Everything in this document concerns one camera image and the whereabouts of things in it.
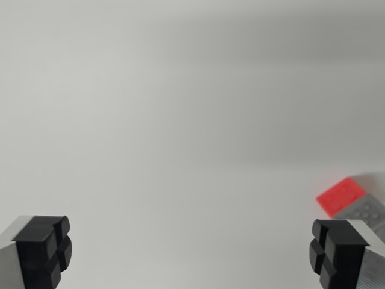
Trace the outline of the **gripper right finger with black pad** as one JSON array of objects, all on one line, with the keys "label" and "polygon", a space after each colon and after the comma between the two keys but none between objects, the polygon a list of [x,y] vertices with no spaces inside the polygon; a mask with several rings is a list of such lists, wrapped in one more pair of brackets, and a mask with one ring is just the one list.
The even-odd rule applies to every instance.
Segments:
[{"label": "gripper right finger with black pad", "polygon": [[362,220],[312,225],[309,259],[322,288],[384,288],[384,241]]}]

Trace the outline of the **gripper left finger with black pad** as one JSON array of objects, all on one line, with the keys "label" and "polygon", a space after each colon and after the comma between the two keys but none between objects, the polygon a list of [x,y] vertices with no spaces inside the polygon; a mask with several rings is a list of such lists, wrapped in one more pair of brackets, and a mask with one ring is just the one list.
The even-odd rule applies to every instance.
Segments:
[{"label": "gripper left finger with black pad", "polygon": [[67,216],[19,216],[1,232],[1,288],[54,289],[72,257]]}]

